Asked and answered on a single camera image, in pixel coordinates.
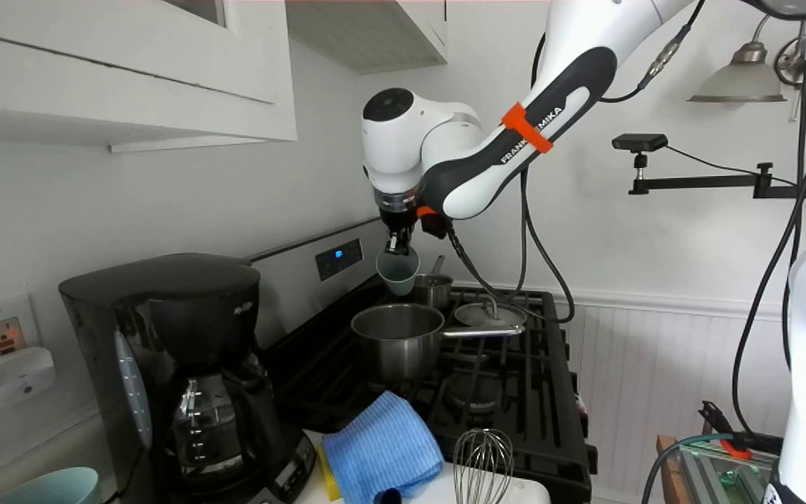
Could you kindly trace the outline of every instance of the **stove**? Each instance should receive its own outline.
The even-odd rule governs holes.
[[[515,476],[543,482],[551,501],[591,501],[596,448],[585,442],[588,414],[568,372],[565,333],[546,291],[501,291],[526,333],[507,339],[445,339],[437,370],[423,381],[372,378],[350,319],[381,302],[406,302],[375,277],[381,221],[355,224],[252,260],[260,272],[257,356],[271,372],[285,423],[339,431],[383,389],[406,398],[453,459],[453,442],[473,426],[493,426],[515,442]],[[453,286],[451,308],[481,302],[484,291]]]
[[[283,420],[339,431],[392,389],[414,406],[448,459],[462,431],[493,426],[515,442],[515,476],[543,482],[551,501],[591,501],[596,451],[585,442],[588,417],[577,406],[563,330],[551,322],[551,294],[501,294],[532,314],[523,336],[445,339],[437,372],[383,384],[347,328],[361,308],[392,302],[381,280],[367,280],[263,353]],[[451,300],[453,308],[481,302],[484,291],[453,288]]]

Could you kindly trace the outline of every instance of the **whisk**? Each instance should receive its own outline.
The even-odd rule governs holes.
[[[512,440],[495,428],[470,428],[456,440],[456,504],[501,504],[515,470]]]

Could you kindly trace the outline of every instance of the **stovetop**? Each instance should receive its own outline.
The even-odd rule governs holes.
[[[596,448],[585,442],[588,417],[577,406],[568,344],[543,291],[501,291],[526,314],[526,333],[509,339],[445,339],[437,372],[414,384],[369,375],[350,319],[392,302],[381,280],[367,280],[294,333],[263,350],[285,423],[339,431],[383,389],[403,395],[451,459],[473,426],[493,426],[515,442],[515,473],[549,487],[551,501],[591,501]],[[451,305],[481,302],[484,291],[453,288]]]

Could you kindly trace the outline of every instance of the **countertop appliance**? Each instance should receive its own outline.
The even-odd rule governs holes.
[[[339,431],[392,389],[423,414],[448,462],[465,428],[495,426],[515,442],[515,476],[543,482],[551,501],[591,501],[596,448],[585,442],[588,414],[577,403],[577,375],[568,372],[568,344],[554,322],[551,294],[501,291],[532,314],[523,336],[445,339],[431,375],[411,384],[372,378],[350,319],[369,305],[397,300],[375,277],[383,235],[381,221],[367,221],[252,263],[263,272],[263,286],[271,286],[274,302],[294,297],[299,305],[271,311],[283,316],[263,328],[266,333],[288,328],[288,333],[271,330],[260,339],[257,328],[263,344],[257,353],[274,378],[280,417],[311,431]],[[297,260],[294,286],[277,274],[291,272],[288,260]],[[484,291],[453,286],[448,319],[456,305],[479,300]]]
[[[316,451],[252,353],[260,274],[165,255],[62,283],[123,501],[294,501]]]

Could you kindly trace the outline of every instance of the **saucepan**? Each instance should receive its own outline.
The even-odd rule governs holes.
[[[434,372],[442,339],[498,339],[521,336],[512,328],[445,328],[445,316],[431,305],[389,302],[358,311],[350,319],[364,347],[364,358],[383,381],[417,381]]]

